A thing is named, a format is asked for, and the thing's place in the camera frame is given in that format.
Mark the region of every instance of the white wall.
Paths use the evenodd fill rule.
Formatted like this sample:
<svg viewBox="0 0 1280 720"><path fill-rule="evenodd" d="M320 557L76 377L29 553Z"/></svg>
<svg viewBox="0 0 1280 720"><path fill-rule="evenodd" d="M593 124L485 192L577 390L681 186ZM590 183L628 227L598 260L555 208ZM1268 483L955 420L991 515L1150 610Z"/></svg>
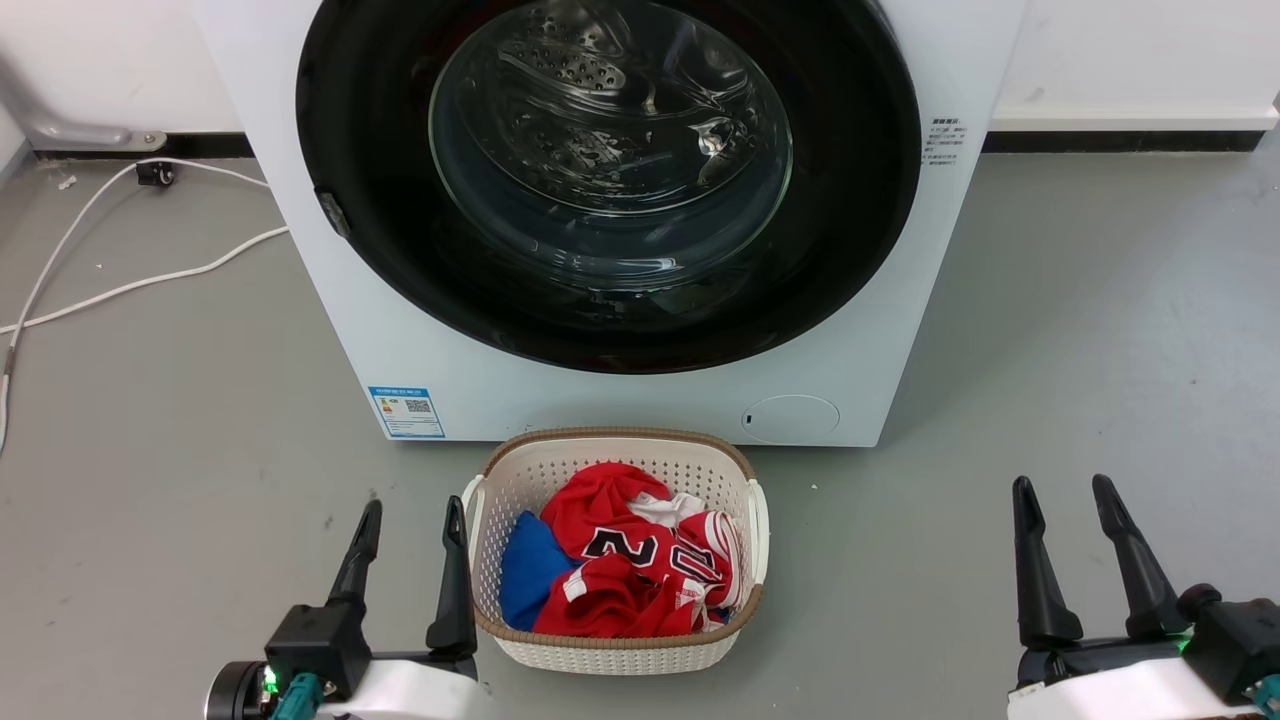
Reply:
<svg viewBox="0 0 1280 720"><path fill-rule="evenodd" d="M0 54L67 119L241 129L186 0L0 0Z"/></svg>
<svg viewBox="0 0 1280 720"><path fill-rule="evenodd" d="M186 0L0 0L0 53L69 119L239 129ZM1277 91L1277 0L1032 0L995 128L1265 129Z"/></svg>
<svg viewBox="0 0 1280 720"><path fill-rule="evenodd" d="M1030 0L992 129L1268 129L1276 92L1276 0Z"/></svg>
<svg viewBox="0 0 1280 720"><path fill-rule="evenodd" d="M27 136L18 129L18 123L13 122L4 105L0 105L0 176L9 167L9 160L18 155L18 150L27 142Z"/></svg>

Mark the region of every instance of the white power cable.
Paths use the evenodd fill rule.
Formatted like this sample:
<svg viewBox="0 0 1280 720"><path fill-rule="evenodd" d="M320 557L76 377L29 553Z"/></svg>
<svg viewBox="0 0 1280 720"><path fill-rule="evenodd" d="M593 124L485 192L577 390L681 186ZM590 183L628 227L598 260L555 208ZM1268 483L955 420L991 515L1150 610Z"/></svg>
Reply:
<svg viewBox="0 0 1280 720"><path fill-rule="evenodd" d="M138 160L137 163L131 163L128 165L125 165L120 172L118 172L114 176L111 176L111 179L106 181L106 183L102 184L102 187L97 188L97 192L95 192L93 196L90 197L88 202L84 204L84 208L82 208L81 211L79 211L79 214L76 215L76 220L72 223L72 227L67 228L67 233L63 234L63 238L58 241L56 246L54 246L52 255L49 256L49 261L45 263L45 269L42 269L40 272L40 277L36 278L36 284L32 286L32 288L31 288L31 295L27 296L27 301L23 304L22 311L18 313L18 322L14 323L13 325L8 327L8 328L0 329L0 334L4 334L6 332L13 332L13 336L9 337L9 347L5 351L4 377L0 378L0 454L4 452L5 437L9 433L9 388L13 386L14 359L18 355L18 340L22 337L23 328L28 328L28 327L32 327L32 325L38 325L41 323L47 323L49 320L52 320L55 318L61 318L63 315L68 315L70 313L74 313L77 310L83 309L83 307L88 307L90 305L93 305L93 304L101 302L104 300L108 300L109 297L115 297L116 295L128 292L131 290L136 290L138 287L143 287L143 286L148 286L148 284L155 284L157 282L164 282L164 281L169 281L169 279L174 279L174 278L182 278L182 277L188 277L188 275L196 275L196 274L200 274L200 273L207 273L209 270L212 270L215 268L221 266L224 263L227 263L232 258L236 258L237 255L239 255L241 252L243 252L243 251L248 250L250 247L257 245L259 242L262 242L264 240L268 240L269 237L275 237L278 234L283 234L284 232L288 231L288 228L276 228L276 229L274 229L271 232L262 233L262 234L260 234L260 236L250 240L248 242L244 242L243 245L241 245L236 250L228 252L223 258L215 260L214 263L211 263L209 265L205 265L204 268L193 268L191 270L182 270L182 272L178 272L178 273L170 273L168 275L159 275L159 277L155 277L155 278L148 278L148 279L145 279L145 281L138 281L138 282L134 282L134 283L129 283L129 284L127 284L124 287L115 288L115 290L113 290L110 292L106 292L106 293L102 293L102 295L100 295L97 297L91 297L90 300L86 300L83 302L77 302L76 305L72 305L70 307L64 307L63 310L59 310L56 313L51 313L51 314L45 315L42 318L36 318L36 319L28 322L27 316L31 314L31 307L36 304L36 299L40 296L40 291L45 287L45 281L49 278L49 272L52 269L54 264L58 261L58 256L61 254L63 246L67 245L68 238L72 237L72 233L74 233L76 228L79 227L81 220L84 219L84 214L88 213L88 209L92 208L93 204L97 202L97 199L101 197L104 192L106 192L106 188L109 188L113 184L115 184L115 182L118 179L120 179L122 177L127 176L131 170L133 170L138 165L146 165L146 164L151 164L151 163L173 163L174 165L187 165L189 168L200 168L202 170L210 170L210 172L214 172L214 173L221 173L224 176L232 176L232 177L239 178L242 181L251 182L251 183L261 186L261 187L269 187L265 182L262 182L262 181L260 181L257 178L251 178L251 177L248 177L246 174L241 174L241 173L237 173L234 170L228 170L225 168L215 168L214 165L205 165L202 163L192 163L189 160L178 160L178 159L174 159L174 158L148 158L146 160Z"/></svg>
<svg viewBox="0 0 1280 720"><path fill-rule="evenodd" d="M45 324L45 323L47 323L50 320L56 320L58 318L64 318L67 315L70 315L72 313L76 313L77 310L83 310L83 309L90 307L92 305L97 305L99 302L102 302L104 300L110 300L110 299L115 297L116 295L124 295L125 292L129 292L131 290L138 290L140 287L147 287L148 284L163 283L165 281L175 281L178 278L189 278L192 275L201 275L201 274L207 273L210 270L216 270L218 268L221 268L223 265L225 265L230 260L236 259L238 255L242 255L250 247L253 247L255 245L262 242L264 240L271 240L273 237L284 234L287 232L289 232L289 228L287 228L287 227L284 227L284 228L275 228L274 231L268 231L268 232L265 232L262 234L253 236L253 237L246 240L243 243L241 243L238 247L236 247L236 250L232 250L227 255L223 255L221 258L219 258L218 260L214 260L212 263L210 263L207 265L201 265L198 268L191 268L189 270L178 270L177 273L169 273L169 274L165 274L165 275L156 275L154 278L147 278L145 281L136 281L136 282L132 282L129 284L120 286L120 287L118 287L118 288L115 288L115 290L113 290L110 292L104 292L102 295L97 295L95 297L90 297L88 300L82 300L82 301L77 302L76 305L68 305L67 307L63 307L61 310L59 310L56 313L50 313L47 315L41 315L38 318L32 318L32 319L27 320L26 323L23 323L22 327L23 327L23 329L26 329L26 328L33 328L36 325L42 325L42 324ZM17 329L17 327L18 325L4 325L4 327L0 327L0 334L12 333L14 329Z"/></svg>

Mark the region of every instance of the clothing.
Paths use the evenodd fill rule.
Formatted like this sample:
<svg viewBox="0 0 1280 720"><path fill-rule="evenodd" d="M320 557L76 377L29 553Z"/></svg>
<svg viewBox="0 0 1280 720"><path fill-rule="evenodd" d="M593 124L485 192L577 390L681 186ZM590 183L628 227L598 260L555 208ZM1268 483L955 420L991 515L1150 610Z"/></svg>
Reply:
<svg viewBox="0 0 1280 720"><path fill-rule="evenodd" d="M707 588L672 574L654 584L618 552L558 579L535 633L590 638L687 635L705 621Z"/></svg>
<svg viewBox="0 0 1280 720"><path fill-rule="evenodd" d="M707 503L703 502L703 498L687 492L677 492L671 500L658 500L646 492L641 492L631 498L627 507L650 523L658 523L659 525L675 529L680 525L681 520L707 510Z"/></svg>
<svg viewBox="0 0 1280 720"><path fill-rule="evenodd" d="M708 607L737 605L739 548L728 515L703 511L668 528L632 510L631 503L641 493L672 501L667 487L644 470L602 462L570 478L543 509L541 518L571 559L621 555L653 585L664 587L672 578L684 587L682 579L689 578L705 587Z"/></svg>
<svg viewBox="0 0 1280 720"><path fill-rule="evenodd" d="M577 565L561 550L547 523L527 510L521 512L502 552L498 606L503 621L532 632L557 578Z"/></svg>

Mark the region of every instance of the blue cloth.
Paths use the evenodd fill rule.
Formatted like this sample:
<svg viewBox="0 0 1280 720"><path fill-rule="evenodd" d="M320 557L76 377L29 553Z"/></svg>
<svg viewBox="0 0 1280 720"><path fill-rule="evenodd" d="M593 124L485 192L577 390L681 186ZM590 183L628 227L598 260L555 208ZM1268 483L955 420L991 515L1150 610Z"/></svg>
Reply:
<svg viewBox="0 0 1280 720"><path fill-rule="evenodd" d="M552 583L576 566L547 523L527 510L521 512L502 553L498 588L502 619L511 628L534 632L534 623L552 594Z"/></svg>

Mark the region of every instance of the washing machine door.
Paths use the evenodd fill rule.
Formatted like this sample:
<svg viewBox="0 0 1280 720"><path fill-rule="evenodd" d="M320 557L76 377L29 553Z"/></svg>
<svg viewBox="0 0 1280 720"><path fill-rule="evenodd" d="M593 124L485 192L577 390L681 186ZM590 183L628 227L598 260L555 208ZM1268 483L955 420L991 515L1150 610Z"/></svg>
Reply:
<svg viewBox="0 0 1280 720"><path fill-rule="evenodd" d="M323 0L297 113L320 205L392 287L607 373L810 329L888 255L920 164L870 0Z"/></svg>

